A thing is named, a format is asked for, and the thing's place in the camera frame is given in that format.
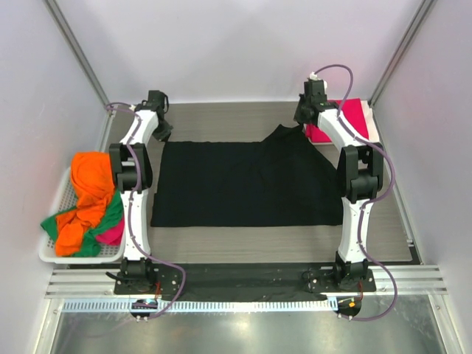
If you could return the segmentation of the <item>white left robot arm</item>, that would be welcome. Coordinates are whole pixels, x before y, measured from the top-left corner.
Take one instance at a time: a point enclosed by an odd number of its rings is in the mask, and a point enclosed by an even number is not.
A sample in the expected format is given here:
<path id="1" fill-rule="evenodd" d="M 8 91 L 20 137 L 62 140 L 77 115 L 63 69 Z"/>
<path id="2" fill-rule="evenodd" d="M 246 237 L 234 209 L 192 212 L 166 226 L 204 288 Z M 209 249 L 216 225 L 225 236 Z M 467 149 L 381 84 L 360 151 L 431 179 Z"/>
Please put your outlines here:
<path id="1" fill-rule="evenodd" d="M 148 241 L 147 202 L 153 183 L 153 170 L 147 150 L 151 138 L 166 140 L 172 127 L 164 116 L 169 109 L 168 96 L 150 90 L 147 99 L 137 105 L 110 103 L 107 109 L 133 115 L 128 132 L 109 145 L 111 173 L 124 210 L 124 253 L 116 275 L 114 293 L 149 294 L 158 284 Z"/>

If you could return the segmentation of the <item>black t-shirt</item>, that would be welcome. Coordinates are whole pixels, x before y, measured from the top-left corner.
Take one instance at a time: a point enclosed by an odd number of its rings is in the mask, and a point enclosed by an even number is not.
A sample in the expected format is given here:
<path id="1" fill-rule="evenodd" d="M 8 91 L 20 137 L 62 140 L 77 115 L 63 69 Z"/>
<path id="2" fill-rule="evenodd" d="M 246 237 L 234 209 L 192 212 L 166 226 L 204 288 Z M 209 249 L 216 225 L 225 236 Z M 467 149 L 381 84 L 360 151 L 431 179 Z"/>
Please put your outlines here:
<path id="1" fill-rule="evenodd" d="M 336 169 L 301 127 L 261 142 L 168 142 L 152 227 L 338 226 Z"/>

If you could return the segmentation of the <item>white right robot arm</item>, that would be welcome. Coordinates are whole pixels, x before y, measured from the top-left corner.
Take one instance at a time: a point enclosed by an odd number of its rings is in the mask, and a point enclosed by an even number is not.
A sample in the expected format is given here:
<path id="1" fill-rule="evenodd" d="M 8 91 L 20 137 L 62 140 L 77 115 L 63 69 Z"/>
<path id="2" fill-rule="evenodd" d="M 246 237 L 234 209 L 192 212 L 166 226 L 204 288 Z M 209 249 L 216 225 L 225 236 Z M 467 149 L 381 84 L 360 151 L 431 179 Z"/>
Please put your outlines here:
<path id="1" fill-rule="evenodd" d="M 363 136 L 347 120 L 340 105 L 327 98 L 327 83 L 310 73 L 299 95 L 294 120 L 318 128 L 339 151 L 336 170 L 343 206 L 341 241 L 336 251 L 333 270 L 321 275 L 340 291 L 355 291 L 367 278 L 368 260 L 360 245 L 367 240 L 371 206 L 383 188 L 384 158 L 381 145 Z"/>

